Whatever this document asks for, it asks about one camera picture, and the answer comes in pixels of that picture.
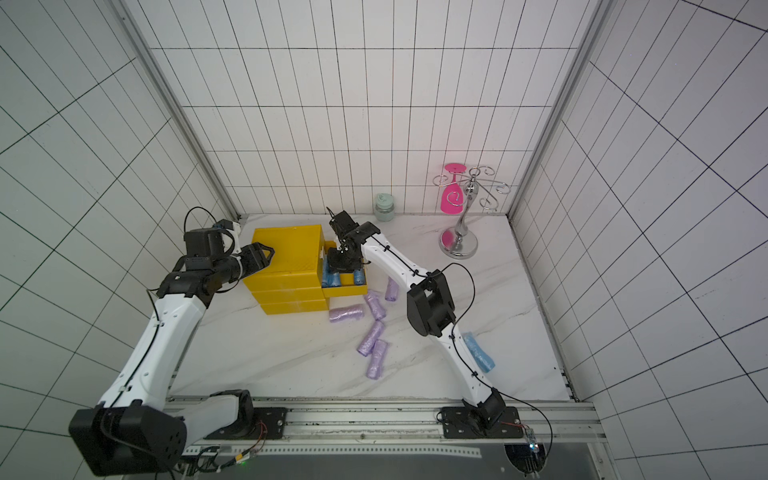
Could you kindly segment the yellow drawer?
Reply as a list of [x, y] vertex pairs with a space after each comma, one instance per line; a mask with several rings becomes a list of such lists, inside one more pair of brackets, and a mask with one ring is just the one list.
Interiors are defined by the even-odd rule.
[[323, 295], [327, 298], [338, 298], [338, 297], [347, 297], [347, 296], [356, 296], [356, 295], [365, 295], [368, 293], [368, 283], [367, 283], [367, 275], [365, 271], [366, 276], [366, 285], [363, 286], [355, 286], [353, 283], [352, 273], [341, 273], [340, 276], [340, 285], [335, 288], [324, 288], [322, 286], [322, 277], [323, 277], [323, 271], [324, 271], [324, 264], [328, 264], [327, 260], [327, 251], [329, 248], [335, 248], [336, 243], [334, 241], [325, 241], [323, 245], [323, 261], [322, 261], [322, 267], [321, 267], [321, 288]]

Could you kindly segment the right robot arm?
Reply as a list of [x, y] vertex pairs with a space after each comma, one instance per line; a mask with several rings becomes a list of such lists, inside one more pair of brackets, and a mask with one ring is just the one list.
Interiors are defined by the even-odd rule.
[[337, 240], [328, 251], [330, 268], [350, 273], [368, 262], [386, 273], [405, 290], [413, 330], [437, 345], [453, 370], [462, 391], [457, 433], [469, 438], [524, 437], [519, 417], [507, 408], [502, 393], [486, 379], [462, 339], [443, 271], [429, 271], [409, 260], [370, 222], [360, 224], [345, 211], [329, 215]]

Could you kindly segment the blue bag roll top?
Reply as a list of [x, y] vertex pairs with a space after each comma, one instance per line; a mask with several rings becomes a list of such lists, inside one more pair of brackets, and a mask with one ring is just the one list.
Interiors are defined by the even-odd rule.
[[352, 273], [353, 283], [355, 286], [366, 285], [365, 270], [363, 268], [355, 270]]

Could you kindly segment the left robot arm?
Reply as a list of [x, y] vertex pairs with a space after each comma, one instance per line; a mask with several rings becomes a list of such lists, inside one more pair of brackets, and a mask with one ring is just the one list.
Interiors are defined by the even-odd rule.
[[238, 235], [238, 224], [230, 221], [185, 232], [185, 255], [148, 292], [152, 311], [130, 358], [97, 404], [74, 414], [69, 435], [94, 475], [172, 474], [196, 441], [215, 433], [242, 438], [256, 429], [246, 390], [212, 394], [176, 415], [165, 410], [215, 295], [271, 264], [272, 247], [241, 245]]

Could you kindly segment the blue bag roll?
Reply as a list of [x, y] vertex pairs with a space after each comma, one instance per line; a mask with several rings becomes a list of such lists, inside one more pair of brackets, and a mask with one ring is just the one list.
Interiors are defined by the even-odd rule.
[[352, 273], [353, 283], [355, 286], [366, 285], [365, 270], [363, 268], [355, 270]]
[[325, 263], [322, 277], [322, 286], [324, 288], [335, 288], [340, 285], [340, 276], [334, 272], [331, 267]]
[[484, 374], [489, 373], [495, 368], [496, 364], [494, 360], [483, 350], [471, 332], [464, 333], [462, 338], [477, 366]]

